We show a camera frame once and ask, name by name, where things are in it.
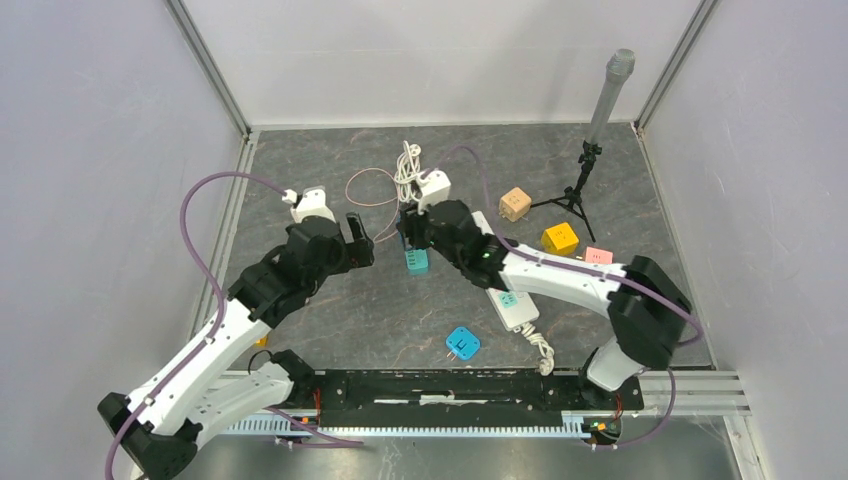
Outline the teal power strip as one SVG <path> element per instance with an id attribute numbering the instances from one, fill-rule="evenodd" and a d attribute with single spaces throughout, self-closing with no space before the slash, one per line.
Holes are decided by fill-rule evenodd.
<path id="1" fill-rule="evenodd" d="M 429 271 L 429 257 L 425 249 L 409 249 L 404 252 L 404 255 L 410 275 L 423 275 Z"/>

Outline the beige dragon cube socket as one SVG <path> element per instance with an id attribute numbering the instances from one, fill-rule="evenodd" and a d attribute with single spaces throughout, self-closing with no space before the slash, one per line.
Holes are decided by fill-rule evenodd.
<path id="1" fill-rule="evenodd" d="M 531 197 L 521 188 L 514 187 L 500 198 L 498 211 L 501 217 L 510 222 L 517 222 L 529 212 L 531 207 Z"/>

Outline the yellow cube socket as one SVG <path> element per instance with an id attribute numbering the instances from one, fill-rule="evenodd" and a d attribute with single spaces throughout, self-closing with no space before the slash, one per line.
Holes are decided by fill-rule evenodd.
<path id="1" fill-rule="evenodd" d="M 567 256 L 577 250 L 580 240 L 572 226 L 563 222 L 545 229 L 540 242 L 546 253 Z"/>

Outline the light blue adapter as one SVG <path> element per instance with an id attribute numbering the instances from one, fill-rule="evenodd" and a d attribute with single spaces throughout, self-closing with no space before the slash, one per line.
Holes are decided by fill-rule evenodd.
<path id="1" fill-rule="evenodd" d="M 448 359 L 469 361 L 478 353 L 482 344 L 468 328 L 460 326 L 445 338 L 445 346 L 448 349 Z"/>

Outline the pink cube socket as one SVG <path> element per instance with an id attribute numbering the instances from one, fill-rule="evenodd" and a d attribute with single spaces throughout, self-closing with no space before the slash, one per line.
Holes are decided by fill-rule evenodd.
<path id="1" fill-rule="evenodd" d="M 587 263 L 608 265 L 614 262 L 614 253 L 597 247 L 587 247 L 583 260 Z"/>

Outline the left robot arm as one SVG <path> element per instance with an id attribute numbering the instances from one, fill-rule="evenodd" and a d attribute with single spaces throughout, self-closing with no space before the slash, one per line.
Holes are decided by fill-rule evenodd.
<path id="1" fill-rule="evenodd" d="M 274 360 L 216 392 L 210 386 L 287 316 L 303 308 L 326 279 L 374 262 L 374 242 L 358 214 L 338 222 L 310 215 L 287 226 L 286 241 L 245 268 L 215 316 L 165 367 L 129 394 L 111 392 L 97 411 L 119 449 L 149 479 L 173 479 L 214 436 L 254 411 L 285 402 L 306 405 L 313 379 Z"/>

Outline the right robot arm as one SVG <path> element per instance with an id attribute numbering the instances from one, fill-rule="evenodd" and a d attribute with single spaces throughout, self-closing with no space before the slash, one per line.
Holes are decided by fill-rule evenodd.
<path id="1" fill-rule="evenodd" d="M 414 249 L 431 248 L 484 289 L 543 295 L 606 318 L 613 337 L 582 368 L 580 400 L 591 408 L 612 401 L 631 377 L 669 368 L 692 321 L 685 295 L 652 259 L 592 264 L 546 254 L 485 232 L 459 200 L 402 211 L 398 231 Z"/>

